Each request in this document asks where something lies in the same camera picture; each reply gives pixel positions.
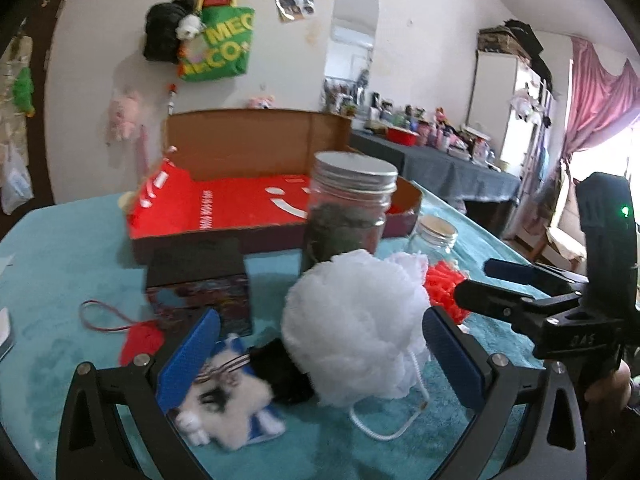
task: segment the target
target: wall mirror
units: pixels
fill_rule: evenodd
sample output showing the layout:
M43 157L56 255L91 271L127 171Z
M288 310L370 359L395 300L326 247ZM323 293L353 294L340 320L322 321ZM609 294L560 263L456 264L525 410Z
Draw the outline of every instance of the wall mirror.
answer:
M379 13L377 0L334 0L324 65L327 111L363 105Z

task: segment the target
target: table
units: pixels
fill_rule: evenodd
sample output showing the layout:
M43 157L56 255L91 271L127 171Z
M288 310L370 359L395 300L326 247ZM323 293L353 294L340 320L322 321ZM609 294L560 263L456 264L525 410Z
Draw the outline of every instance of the table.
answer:
M95 298L136 319L150 316L142 294L144 269L133 259L117 199L111 195L36 210L0 242L0 258L14 256L0 276L0 306L9 307L16 336L15 347L0 362L0 422L40 480L55 477L60 418L77 364L87 360L98 368L115 366L125 338L123 333L84 329L79 303ZM489 257L524 261L428 192L423 211L435 211L456 225L460 237L453 252L473 278L482 277L482 263ZM385 240L379 256L401 250L405 243ZM299 263L299 251L246 258L255 320L255 335L247 344L265 343L278 333L284 297L296 281ZM528 287L522 291L532 293ZM94 313L92 321L102 326L118 322L104 313ZM531 355L532 343L505 323L472 315L466 324L487 351L504 352L517 365L540 366ZM391 443L365 436L345 411L310 402L283 410L287 432L278 439L236 452L211 444L194 453L216 480L424 480L468 422L437 362L427 363L424 377L432 403ZM414 389L406 399L365 400L358 411L375 431L393 432L419 399ZM120 413L146 475L160 478L130 414L126 409ZM514 416L504 432L488 476L506 456L517 421Z
M357 130L351 134L350 145L390 162L400 176L416 181L451 205L463 200L506 202L520 187L520 179L512 174L498 173L428 146L403 146Z

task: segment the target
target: red box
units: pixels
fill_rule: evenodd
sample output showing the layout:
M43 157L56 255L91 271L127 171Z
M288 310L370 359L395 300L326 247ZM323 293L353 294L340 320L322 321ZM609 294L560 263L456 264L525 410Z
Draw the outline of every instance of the red box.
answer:
M302 246L314 154L347 151L351 121L294 110L207 110L170 116L171 152L129 204L134 256L237 238L243 254ZM399 178L384 237L408 235L422 193Z
M403 146L413 146L416 140L418 140L418 134L413 133L411 130L405 130L404 128L389 126L386 130L386 138Z

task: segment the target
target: silver metal lid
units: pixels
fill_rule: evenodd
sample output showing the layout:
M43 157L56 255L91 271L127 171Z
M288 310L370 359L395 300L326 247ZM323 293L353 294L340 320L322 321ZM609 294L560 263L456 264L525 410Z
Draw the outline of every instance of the silver metal lid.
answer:
M379 158L350 152L318 152L312 178L327 186L372 194L396 190L398 170Z

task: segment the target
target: person's hand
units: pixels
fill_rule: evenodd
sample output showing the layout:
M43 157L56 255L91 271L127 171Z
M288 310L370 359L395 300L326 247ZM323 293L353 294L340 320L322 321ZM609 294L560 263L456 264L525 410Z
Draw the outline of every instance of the person's hand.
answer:
M620 362L620 368L609 377L594 382L585 392L588 403L584 421L590 430L609 428L629 402L631 396L631 371L629 366Z

